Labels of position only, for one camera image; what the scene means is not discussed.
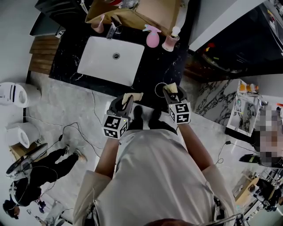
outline black marble countertop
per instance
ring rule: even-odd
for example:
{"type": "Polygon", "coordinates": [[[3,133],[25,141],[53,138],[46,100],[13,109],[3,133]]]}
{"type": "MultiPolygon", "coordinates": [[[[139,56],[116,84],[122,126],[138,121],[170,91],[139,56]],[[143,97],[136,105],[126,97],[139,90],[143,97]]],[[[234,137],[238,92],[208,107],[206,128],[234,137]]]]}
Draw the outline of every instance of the black marble countertop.
{"type": "Polygon", "coordinates": [[[158,83],[180,84],[187,59],[188,41],[192,24],[192,17],[188,16],[179,34],[180,40],[177,42],[173,52],[167,52],[161,45],[165,37],[160,35],[159,45],[152,49],[146,45],[148,32],[123,27],[122,33],[114,35],[114,39],[130,41],[145,46],[141,62],[135,76],[134,83],[127,87],[107,80],[82,75],[77,73],[77,69],[82,57],[84,48],[90,36],[105,37],[110,26],[105,25],[105,32],[96,33],[90,24],[82,24],[65,31],[61,38],[53,65],[50,71],[50,78],[57,79],[66,83],[85,87],[104,94],[118,97],[124,93],[144,93],[139,104],[160,109],[167,112],[165,98],[160,98],[155,94],[155,86],[158,83]]]}

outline white sink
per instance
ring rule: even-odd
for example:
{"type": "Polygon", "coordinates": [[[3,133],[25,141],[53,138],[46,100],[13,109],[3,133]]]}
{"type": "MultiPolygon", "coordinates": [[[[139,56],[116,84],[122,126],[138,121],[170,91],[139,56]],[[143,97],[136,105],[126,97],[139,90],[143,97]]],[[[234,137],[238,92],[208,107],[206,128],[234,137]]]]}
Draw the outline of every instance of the white sink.
{"type": "Polygon", "coordinates": [[[144,48],[127,41],[90,37],[77,72],[131,86],[144,48]]]}

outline white bottle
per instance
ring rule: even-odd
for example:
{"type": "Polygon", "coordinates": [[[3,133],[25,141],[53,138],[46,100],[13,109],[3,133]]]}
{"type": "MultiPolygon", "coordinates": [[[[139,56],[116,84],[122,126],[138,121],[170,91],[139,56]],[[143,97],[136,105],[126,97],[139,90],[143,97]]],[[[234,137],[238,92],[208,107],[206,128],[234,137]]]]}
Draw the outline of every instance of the white bottle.
{"type": "Polygon", "coordinates": [[[173,27],[172,34],[167,35],[165,42],[162,44],[162,47],[165,50],[167,50],[168,52],[172,52],[174,50],[176,42],[180,40],[180,37],[178,36],[180,31],[181,29],[179,27],[173,27]]]}

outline tile floor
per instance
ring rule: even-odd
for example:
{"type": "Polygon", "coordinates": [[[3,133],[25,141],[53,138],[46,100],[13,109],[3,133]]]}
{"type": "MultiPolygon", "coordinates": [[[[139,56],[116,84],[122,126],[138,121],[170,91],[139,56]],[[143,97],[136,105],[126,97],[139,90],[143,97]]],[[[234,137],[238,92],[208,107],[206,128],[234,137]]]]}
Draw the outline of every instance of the tile floor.
{"type": "MultiPolygon", "coordinates": [[[[28,108],[27,116],[34,117],[44,122],[59,124],[46,124],[39,120],[27,118],[27,121],[33,123],[40,130],[42,140],[47,142],[50,146],[56,142],[62,134],[63,127],[60,125],[78,122],[80,130],[93,145],[97,146],[95,150],[97,154],[100,155],[102,151],[101,148],[103,148],[106,138],[103,136],[99,120],[94,114],[94,102],[91,90],[49,79],[46,75],[35,72],[31,73],[31,83],[40,88],[42,101],[37,106],[28,108]]],[[[187,91],[193,107],[198,97],[199,84],[193,80],[191,81],[190,79],[184,78],[181,82],[181,86],[187,91]]],[[[93,94],[95,97],[96,114],[98,118],[102,120],[104,113],[108,109],[111,101],[114,100],[114,97],[95,91],[93,91],[93,94]]],[[[144,129],[148,129],[146,123],[152,109],[144,106],[143,109],[144,129]]],[[[174,126],[165,113],[162,114],[161,119],[171,126],[174,126]]],[[[223,126],[197,114],[192,114],[190,125],[201,139],[204,146],[208,149],[215,162],[217,162],[218,154],[227,140],[231,140],[231,142],[236,145],[253,150],[249,144],[225,135],[223,133],[223,126]]],[[[81,162],[76,163],[71,172],[66,177],[58,180],[47,194],[55,200],[60,201],[66,208],[73,208],[83,175],[87,169],[94,170],[98,157],[96,157],[93,148],[82,139],[79,132],[70,127],[65,129],[62,141],[55,144],[49,151],[52,152],[62,148],[66,143],[70,145],[71,152],[74,151],[75,148],[78,148],[84,153],[88,162],[87,164],[81,162]]],[[[238,161],[242,155],[249,153],[249,151],[232,144],[223,147],[220,157],[224,159],[224,162],[218,164],[218,167],[231,189],[237,189],[235,186],[242,177],[241,173],[243,171],[251,170],[257,173],[263,171],[264,167],[238,161]]],[[[71,221],[72,210],[64,213],[64,217],[71,221]]]]}

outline white sleeve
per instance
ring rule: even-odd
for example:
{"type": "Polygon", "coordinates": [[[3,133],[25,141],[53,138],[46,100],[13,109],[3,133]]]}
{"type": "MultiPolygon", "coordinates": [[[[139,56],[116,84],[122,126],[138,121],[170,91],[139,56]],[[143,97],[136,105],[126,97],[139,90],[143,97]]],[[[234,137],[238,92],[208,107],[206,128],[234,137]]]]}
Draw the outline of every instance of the white sleeve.
{"type": "Polygon", "coordinates": [[[202,171],[204,177],[209,182],[210,187],[222,205],[225,207],[228,216],[236,214],[236,202],[231,189],[225,183],[221,172],[216,165],[209,166],[202,171]]]}
{"type": "Polygon", "coordinates": [[[94,204],[94,200],[101,194],[110,181],[110,177],[99,173],[89,170],[85,173],[74,207],[73,225],[84,225],[89,208],[94,204]]]}

